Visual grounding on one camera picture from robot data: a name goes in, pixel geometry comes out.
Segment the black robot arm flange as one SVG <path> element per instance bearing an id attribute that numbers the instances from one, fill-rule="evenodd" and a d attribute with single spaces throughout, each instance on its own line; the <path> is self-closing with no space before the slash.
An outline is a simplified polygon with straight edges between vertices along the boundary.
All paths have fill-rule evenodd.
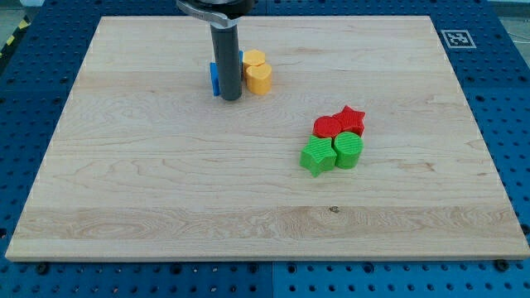
<path id="1" fill-rule="evenodd" d="M 226 29 L 253 9 L 254 0 L 176 0 L 176 7 L 190 17 Z"/>

